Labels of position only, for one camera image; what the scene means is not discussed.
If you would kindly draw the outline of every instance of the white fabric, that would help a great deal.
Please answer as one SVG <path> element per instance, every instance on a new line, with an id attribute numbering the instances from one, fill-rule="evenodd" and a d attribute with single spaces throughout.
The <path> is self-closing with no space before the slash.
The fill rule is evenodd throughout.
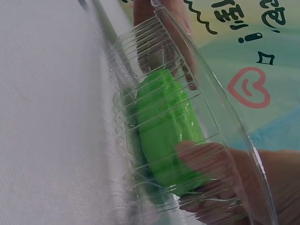
<path id="1" fill-rule="evenodd" d="M 105 42 L 84 4 L 0 3 L 1 225 L 118 224 Z"/>

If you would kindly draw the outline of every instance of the black wavy line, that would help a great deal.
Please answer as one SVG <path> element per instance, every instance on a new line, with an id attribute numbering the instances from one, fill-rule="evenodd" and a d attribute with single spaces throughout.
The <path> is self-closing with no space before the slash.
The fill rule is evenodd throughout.
<path id="1" fill-rule="evenodd" d="M 192 12 L 192 13 L 196 13 L 197 15 L 197 21 L 199 23 L 202 23 L 202 24 L 205 24 L 205 28 L 206 30 L 210 33 L 210 34 L 213 34 L 213 35 L 216 35 L 218 34 L 218 32 L 216 31 L 213 31 L 210 29 L 210 22 L 208 21 L 202 21 L 201 20 L 201 12 L 200 11 L 197 11 L 195 9 L 193 9 L 193 2 L 192 1 L 189 1 L 189 0 L 183 0 L 184 3 L 188 4 L 188 9 Z"/>

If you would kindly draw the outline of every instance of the heart outline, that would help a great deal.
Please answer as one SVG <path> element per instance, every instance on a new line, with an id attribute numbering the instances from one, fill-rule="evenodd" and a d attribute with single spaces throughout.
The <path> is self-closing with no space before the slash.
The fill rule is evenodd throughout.
<path id="1" fill-rule="evenodd" d="M 243 75 L 245 75 L 246 73 L 248 73 L 250 71 L 255 71 L 260 76 L 258 81 L 254 82 L 252 84 L 252 87 L 255 90 L 261 92 L 264 96 L 264 100 L 260 103 L 252 102 L 252 101 L 249 101 L 249 100 L 245 99 L 235 89 L 235 85 L 237 84 L 237 82 L 243 77 Z M 270 94 L 269 94 L 268 90 L 264 87 L 265 81 L 266 81 L 266 74 L 261 69 L 259 69 L 257 67 L 246 67 L 246 68 L 241 69 L 233 77 L 233 79 L 229 82 L 229 84 L 227 86 L 227 89 L 228 89 L 229 93 L 232 94 L 232 96 L 235 97 L 243 105 L 245 105 L 249 108 L 262 109 L 262 108 L 267 107 L 271 103 Z M 247 89 L 247 83 L 248 83 L 248 79 L 244 79 L 243 82 L 242 82 L 242 90 L 244 91 L 244 93 L 247 96 L 251 97 L 252 93 Z"/>

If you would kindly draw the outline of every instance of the hand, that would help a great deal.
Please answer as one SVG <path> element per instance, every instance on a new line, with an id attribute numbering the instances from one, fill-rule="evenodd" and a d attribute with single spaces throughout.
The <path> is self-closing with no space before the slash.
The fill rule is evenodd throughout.
<path id="1" fill-rule="evenodd" d="M 191 31 L 191 24 L 188 19 L 188 14 L 186 11 L 186 7 L 183 3 L 183 0 L 161 0 L 162 4 L 169 10 L 169 12 L 174 16 L 177 22 L 181 25 L 184 31 L 192 35 Z M 134 26 L 139 25 L 140 23 L 150 19 L 154 16 L 154 7 L 151 5 L 150 0 L 134 0 Z M 183 57 L 185 58 L 187 65 L 189 66 L 191 72 L 195 75 L 196 74 L 196 63 L 191 51 L 187 48 L 186 43 L 183 41 L 181 35 L 178 31 L 167 22 L 165 23 L 165 27 L 170 33 L 170 36 L 178 46 L 180 52 L 182 53 Z M 186 76 L 187 82 L 192 83 L 193 78 L 190 73 Z M 196 89 L 196 85 L 192 83 L 190 85 L 191 90 Z"/>
<path id="2" fill-rule="evenodd" d="M 236 164 L 243 191 L 238 185 L 240 180 L 230 169 L 230 159 L 226 152 L 229 152 Z M 193 170 L 217 179 L 197 190 L 205 195 L 206 199 L 215 197 L 230 200 L 239 197 L 242 203 L 236 207 L 229 207 L 224 202 L 212 200 L 197 202 L 196 194 L 181 198 L 182 210 L 195 213 L 199 221 L 208 225 L 250 225 L 248 218 L 239 217 L 246 214 L 246 209 L 251 209 L 255 224 L 270 225 L 266 218 L 266 205 L 262 195 L 258 188 L 255 188 L 259 186 L 252 179 L 255 170 L 250 166 L 247 152 L 230 148 L 225 150 L 223 145 L 217 143 L 193 145 L 192 142 L 182 142 L 178 146 L 178 155 Z M 300 224 L 300 152 L 259 150 L 259 155 L 271 189 L 279 224 Z"/>

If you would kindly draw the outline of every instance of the green dessert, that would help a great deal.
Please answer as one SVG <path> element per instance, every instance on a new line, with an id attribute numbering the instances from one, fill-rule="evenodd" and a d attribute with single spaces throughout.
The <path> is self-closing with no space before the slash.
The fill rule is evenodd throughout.
<path id="1" fill-rule="evenodd" d="M 188 93 L 168 69 L 151 73 L 137 93 L 137 123 L 142 150 L 156 181 L 182 196 L 208 179 L 177 157 L 181 141 L 204 140 Z"/>

